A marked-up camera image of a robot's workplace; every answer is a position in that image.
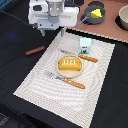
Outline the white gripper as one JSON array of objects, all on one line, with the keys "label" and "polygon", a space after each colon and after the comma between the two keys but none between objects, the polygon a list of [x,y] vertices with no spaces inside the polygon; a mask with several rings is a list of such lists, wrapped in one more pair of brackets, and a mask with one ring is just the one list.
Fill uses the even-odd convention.
[{"label": "white gripper", "polygon": [[[28,20],[31,25],[37,25],[45,36],[45,30],[55,30],[61,27],[74,27],[77,23],[78,7],[65,6],[65,0],[30,0]],[[61,28],[61,37],[65,29]]]}]

